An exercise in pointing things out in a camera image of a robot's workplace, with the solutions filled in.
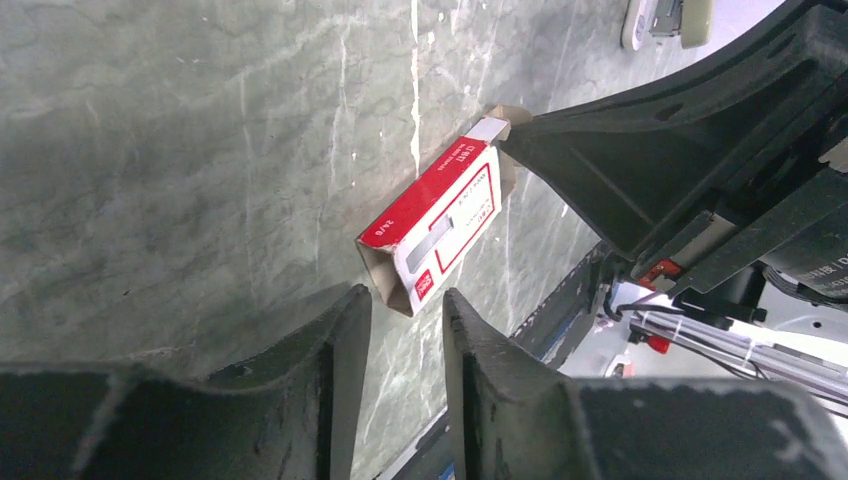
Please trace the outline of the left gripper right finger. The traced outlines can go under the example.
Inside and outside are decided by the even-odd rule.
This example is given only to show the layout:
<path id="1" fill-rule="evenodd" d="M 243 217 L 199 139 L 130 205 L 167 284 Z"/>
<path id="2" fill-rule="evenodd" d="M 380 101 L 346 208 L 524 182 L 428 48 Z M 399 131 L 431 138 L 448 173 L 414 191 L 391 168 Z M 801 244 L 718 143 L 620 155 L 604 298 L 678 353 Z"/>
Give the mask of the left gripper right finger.
<path id="1" fill-rule="evenodd" d="M 459 479 L 843 479 L 824 408 L 779 382 L 571 378 L 443 298 Z"/>

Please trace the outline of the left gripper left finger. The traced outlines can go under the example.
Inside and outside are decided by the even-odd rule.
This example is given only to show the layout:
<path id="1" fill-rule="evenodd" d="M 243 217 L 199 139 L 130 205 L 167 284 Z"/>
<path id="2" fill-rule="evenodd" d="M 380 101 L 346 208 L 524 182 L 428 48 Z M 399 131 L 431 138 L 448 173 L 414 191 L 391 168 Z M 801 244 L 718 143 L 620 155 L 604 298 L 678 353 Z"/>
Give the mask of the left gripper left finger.
<path id="1" fill-rule="evenodd" d="M 125 362 L 5 362 L 5 479 L 346 479 L 370 344 L 355 285 L 203 381 Z"/>

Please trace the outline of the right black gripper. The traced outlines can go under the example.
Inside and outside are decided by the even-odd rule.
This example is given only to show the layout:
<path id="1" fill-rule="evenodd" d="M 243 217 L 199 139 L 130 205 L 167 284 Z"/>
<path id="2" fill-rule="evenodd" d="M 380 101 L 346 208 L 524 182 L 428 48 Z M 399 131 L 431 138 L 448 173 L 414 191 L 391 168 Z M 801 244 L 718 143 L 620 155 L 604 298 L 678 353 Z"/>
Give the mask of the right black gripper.
<path id="1" fill-rule="evenodd" d="M 518 126 L 505 148 L 619 255 L 654 253 L 709 196 L 752 215 L 758 177 L 847 134 L 847 5 L 787 1 L 714 54 L 667 77 Z M 847 206 L 829 167 L 692 265 L 671 296 L 707 293 Z"/>

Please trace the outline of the beige stapler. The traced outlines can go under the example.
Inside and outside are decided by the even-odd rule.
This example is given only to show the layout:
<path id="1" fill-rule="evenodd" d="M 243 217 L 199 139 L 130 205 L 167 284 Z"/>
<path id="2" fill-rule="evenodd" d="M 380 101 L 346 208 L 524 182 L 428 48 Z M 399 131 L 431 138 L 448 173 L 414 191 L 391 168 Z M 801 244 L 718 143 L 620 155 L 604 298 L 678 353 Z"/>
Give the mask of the beige stapler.
<path id="1" fill-rule="evenodd" d="M 630 0 L 620 42 L 638 51 L 651 39 L 680 38 L 682 49 L 706 45 L 711 37 L 712 0 Z"/>

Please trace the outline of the red white staple box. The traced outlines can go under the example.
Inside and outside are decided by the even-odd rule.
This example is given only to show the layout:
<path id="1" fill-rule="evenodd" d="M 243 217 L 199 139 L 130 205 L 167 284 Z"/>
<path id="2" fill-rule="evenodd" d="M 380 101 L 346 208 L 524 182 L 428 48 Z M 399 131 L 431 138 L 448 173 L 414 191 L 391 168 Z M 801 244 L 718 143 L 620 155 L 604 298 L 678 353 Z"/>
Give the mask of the red white staple box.
<path id="1" fill-rule="evenodd" d="M 501 212 L 494 145 L 459 137 L 355 240 L 383 303 L 415 316 Z"/>

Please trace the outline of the cardboard staple tray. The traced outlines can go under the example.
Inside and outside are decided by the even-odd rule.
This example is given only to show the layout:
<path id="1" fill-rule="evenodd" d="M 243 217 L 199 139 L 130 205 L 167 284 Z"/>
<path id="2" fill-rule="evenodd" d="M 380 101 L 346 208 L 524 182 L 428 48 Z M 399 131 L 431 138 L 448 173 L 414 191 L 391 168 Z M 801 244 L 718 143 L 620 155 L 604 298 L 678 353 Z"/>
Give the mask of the cardboard staple tray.
<path id="1" fill-rule="evenodd" d="M 529 123 L 533 115 L 523 107 L 497 104 L 483 114 L 465 133 L 471 139 L 482 140 L 496 149 L 500 172 L 501 204 L 508 197 L 517 182 L 516 170 L 521 165 L 506 152 L 508 142 L 515 137 L 518 126 Z"/>

